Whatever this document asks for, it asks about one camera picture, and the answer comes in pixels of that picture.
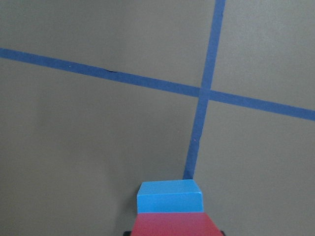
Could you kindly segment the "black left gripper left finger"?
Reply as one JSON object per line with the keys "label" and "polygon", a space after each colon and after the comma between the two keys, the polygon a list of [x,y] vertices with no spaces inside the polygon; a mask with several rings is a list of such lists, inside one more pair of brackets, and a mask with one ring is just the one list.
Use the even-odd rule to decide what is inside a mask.
{"label": "black left gripper left finger", "polygon": [[123,233],[123,236],[131,236],[131,231],[125,231],[125,232]]}

